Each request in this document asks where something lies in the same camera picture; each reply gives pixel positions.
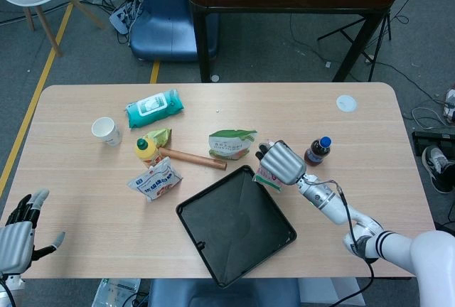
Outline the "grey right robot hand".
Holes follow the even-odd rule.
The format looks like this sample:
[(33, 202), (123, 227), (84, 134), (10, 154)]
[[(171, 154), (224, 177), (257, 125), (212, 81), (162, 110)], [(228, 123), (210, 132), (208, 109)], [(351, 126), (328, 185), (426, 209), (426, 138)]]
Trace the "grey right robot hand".
[(256, 157), (261, 167), (285, 185), (296, 184), (306, 172), (302, 157), (293, 152), (283, 140), (260, 143)]

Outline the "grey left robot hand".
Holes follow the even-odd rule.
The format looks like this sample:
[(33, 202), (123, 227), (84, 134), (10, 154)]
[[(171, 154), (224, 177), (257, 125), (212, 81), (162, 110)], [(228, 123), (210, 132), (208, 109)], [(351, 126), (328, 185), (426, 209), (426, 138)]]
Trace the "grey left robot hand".
[(47, 247), (36, 249), (34, 240), (41, 208), (49, 196), (48, 189), (40, 189), (23, 197), (0, 227), (0, 275), (20, 275), (32, 262), (56, 251), (65, 239), (61, 232)]

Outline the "green white corn starch bag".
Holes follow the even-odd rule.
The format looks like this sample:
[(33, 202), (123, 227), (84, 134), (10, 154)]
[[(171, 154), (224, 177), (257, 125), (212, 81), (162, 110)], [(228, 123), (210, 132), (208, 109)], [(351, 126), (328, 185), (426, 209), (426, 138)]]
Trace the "green white corn starch bag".
[(209, 154), (214, 157), (238, 160), (250, 152), (255, 130), (220, 130), (208, 137)]

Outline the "black plastic tray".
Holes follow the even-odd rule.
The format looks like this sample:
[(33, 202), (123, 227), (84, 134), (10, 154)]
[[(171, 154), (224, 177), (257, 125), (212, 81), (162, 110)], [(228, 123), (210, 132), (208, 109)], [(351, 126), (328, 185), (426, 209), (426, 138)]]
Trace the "black plastic tray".
[(226, 289), (291, 244), (296, 230), (254, 171), (241, 166), (178, 204), (176, 214), (215, 284)]

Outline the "clear printed plastic bag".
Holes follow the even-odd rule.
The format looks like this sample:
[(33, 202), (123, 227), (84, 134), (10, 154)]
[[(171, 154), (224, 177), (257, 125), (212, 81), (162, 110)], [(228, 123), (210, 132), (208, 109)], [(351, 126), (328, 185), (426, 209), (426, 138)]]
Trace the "clear printed plastic bag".
[(101, 279), (92, 307), (132, 307), (141, 279)]

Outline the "white castor sugar bag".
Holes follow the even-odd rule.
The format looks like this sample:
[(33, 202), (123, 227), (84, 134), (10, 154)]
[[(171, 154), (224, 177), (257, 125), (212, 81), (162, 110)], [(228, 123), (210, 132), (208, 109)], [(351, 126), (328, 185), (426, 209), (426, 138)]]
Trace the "white castor sugar bag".
[(172, 166), (170, 158), (165, 157), (140, 176), (130, 180), (127, 185), (151, 202), (170, 191), (182, 179), (183, 176)]

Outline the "brown drink bottle blue cap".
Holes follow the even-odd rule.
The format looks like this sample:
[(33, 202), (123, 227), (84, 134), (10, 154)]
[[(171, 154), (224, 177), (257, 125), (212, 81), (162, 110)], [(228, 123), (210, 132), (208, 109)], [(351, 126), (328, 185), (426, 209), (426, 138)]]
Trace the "brown drink bottle blue cap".
[(330, 154), (332, 140), (329, 136), (323, 136), (314, 140), (305, 151), (304, 160), (310, 166), (317, 166)]

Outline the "white round table grommet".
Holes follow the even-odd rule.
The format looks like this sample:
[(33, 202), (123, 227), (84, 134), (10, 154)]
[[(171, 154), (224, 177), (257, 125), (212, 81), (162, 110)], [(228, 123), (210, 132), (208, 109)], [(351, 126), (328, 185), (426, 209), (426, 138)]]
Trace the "white round table grommet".
[(336, 106), (342, 112), (354, 112), (358, 107), (358, 103), (355, 98), (350, 95), (340, 95), (336, 99)]

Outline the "wooden rolling pin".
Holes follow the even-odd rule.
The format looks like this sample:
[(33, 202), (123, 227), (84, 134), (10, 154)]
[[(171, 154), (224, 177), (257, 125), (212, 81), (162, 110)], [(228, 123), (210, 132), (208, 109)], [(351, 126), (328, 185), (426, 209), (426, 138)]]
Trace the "wooden rolling pin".
[(190, 153), (174, 151), (171, 149), (166, 149), (164, 147), (159, 148), (159, 152), (164, 157), (174, 158), (179, 161), (185, 161), (196, 165), (216, 168), (223, 171), (225, 171), (227, 168), (227, 163), (225, 161), (217, 160), (214, 158), (207, 158)]

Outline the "small yellow-green snack packet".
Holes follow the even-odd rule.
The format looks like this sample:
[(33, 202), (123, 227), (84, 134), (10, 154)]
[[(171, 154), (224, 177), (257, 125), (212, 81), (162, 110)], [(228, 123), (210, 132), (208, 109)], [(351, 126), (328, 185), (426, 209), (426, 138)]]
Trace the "small yellow-green snack packet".
[(152, 140), (157, 148), (165, 147), (171, 138), (172, 129), (163, 128), (150, 131), (143, 135), (145, 139)]

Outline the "white box under table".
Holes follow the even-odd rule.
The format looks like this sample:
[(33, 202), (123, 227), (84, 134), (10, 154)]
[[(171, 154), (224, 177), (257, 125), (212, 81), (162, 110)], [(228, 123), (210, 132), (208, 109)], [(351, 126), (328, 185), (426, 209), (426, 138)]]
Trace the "white box under table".
[(332, 304), (360, 290), (355, 277), (300, 278), (298, 283), (302, 303)]

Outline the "yellow bottle green cap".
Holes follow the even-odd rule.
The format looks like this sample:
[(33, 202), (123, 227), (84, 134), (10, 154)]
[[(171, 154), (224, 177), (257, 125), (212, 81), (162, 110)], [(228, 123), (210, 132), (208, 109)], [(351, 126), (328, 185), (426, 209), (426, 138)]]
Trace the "yellow bottle green cap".
[(154, 140), (146, 136), (137, 139), (134, 150), (136, 156), (146, 168), (155, 166), (162, 159)]

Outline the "teal wet wipes pack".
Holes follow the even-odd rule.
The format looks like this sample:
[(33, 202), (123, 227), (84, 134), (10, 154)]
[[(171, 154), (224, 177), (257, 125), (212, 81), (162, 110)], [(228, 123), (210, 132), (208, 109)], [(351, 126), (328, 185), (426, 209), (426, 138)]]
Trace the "teal wet wipes pack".
[(125, 108), (130, 129), (152, 124), (178, 114), (183, 109), (183, 103), (175, 89), (132, 102)]

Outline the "blue robot body base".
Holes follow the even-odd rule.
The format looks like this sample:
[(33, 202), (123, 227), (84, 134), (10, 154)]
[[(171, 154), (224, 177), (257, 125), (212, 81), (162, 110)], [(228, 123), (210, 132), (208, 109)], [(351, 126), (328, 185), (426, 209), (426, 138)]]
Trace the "blue robot body base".
[(297, 279), (154, 279), (148, 307), (301, 307)]

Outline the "white paper cup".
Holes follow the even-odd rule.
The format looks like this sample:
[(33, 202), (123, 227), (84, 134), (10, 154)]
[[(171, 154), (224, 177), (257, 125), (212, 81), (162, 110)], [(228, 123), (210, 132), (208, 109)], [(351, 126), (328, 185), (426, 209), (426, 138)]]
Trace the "white paper cup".
[(96, 119), (92, 124), (91, 132), (93, 136), (109, 146), (116, 146), (122, 140), (118, 126), (110, 117)]

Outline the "black equipment case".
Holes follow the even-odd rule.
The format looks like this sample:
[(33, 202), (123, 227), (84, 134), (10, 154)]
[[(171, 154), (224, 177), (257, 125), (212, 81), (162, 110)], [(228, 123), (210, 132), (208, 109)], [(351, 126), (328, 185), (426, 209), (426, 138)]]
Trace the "black equipment case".
[(435, 145), (449, 158), (455, 157), (455, 134), (413, 131), (412, 145), (415, 156), (421, 156), (425, 148)]

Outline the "grey black sneaker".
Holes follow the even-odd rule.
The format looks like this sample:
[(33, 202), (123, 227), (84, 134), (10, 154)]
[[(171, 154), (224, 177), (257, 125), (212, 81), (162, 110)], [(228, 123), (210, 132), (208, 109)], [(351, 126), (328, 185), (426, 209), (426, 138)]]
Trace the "grey black sneaker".
[(447, 194), (455, 189), (455, 161), (449, 160), (437, 146), (423, 150), (422, 165), (438, 192)]

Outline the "blue machine base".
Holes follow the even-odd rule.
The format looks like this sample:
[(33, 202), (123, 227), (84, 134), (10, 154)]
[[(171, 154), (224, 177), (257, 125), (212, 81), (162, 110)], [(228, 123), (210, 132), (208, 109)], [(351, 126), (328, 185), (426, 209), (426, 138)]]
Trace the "blue machine base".
[(189, 0), (144, 0), (129, 44), (140, 60), (197, 61)]

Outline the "white power strip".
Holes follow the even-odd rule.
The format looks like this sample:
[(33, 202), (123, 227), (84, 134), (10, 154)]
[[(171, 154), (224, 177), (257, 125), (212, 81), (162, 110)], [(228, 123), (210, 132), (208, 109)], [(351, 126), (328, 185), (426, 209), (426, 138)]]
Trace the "white power strip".
[(141, 3), (125, 3), (109, 16), (109, 22), (119, 34), (127, 35), (141, 10)]

